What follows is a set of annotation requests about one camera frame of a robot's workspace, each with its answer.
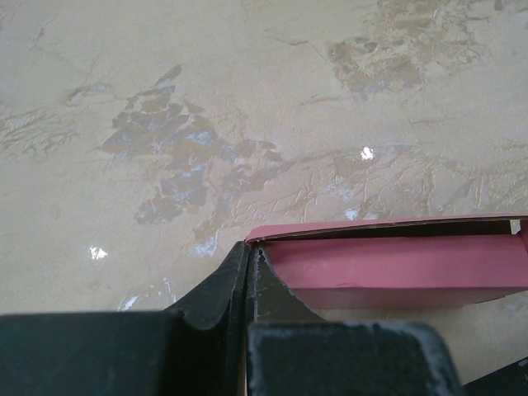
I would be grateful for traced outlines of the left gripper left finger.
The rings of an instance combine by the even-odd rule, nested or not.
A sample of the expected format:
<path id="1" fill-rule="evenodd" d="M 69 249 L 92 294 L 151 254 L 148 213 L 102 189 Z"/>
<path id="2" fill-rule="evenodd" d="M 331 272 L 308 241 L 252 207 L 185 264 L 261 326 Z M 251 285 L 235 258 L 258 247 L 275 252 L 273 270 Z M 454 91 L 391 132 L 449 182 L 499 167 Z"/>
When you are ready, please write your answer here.
<path id="1" fill-rule="evenodd" d="M 243 394 L 249 253 L 162 310 L 2 316 L 2 394 Z"/>

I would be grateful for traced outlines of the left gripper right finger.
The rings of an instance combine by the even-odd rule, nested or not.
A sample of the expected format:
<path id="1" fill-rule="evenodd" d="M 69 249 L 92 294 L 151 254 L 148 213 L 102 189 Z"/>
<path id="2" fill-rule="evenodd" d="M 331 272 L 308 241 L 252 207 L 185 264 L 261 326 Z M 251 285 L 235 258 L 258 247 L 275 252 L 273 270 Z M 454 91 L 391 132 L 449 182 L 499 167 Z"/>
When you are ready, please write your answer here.
<path id="1" fill-rule="evenodd" d="M 330 322 L 252 248 L 247 274 L 250 395 L 460 395 L 441 336 L 413 321 Z"/>

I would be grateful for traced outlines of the pink paper box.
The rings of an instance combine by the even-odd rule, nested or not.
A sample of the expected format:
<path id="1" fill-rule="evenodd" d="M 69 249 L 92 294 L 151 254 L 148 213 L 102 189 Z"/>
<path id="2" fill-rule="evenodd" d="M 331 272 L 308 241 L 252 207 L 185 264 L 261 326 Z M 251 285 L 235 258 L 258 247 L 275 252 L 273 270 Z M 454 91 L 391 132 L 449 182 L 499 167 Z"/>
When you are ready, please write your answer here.
<path id="1" fill-rule="evenodd" d="M 524 215 L 266 225 L 246 241 L 313 309 L 459 308 L 527 289 Z"/>

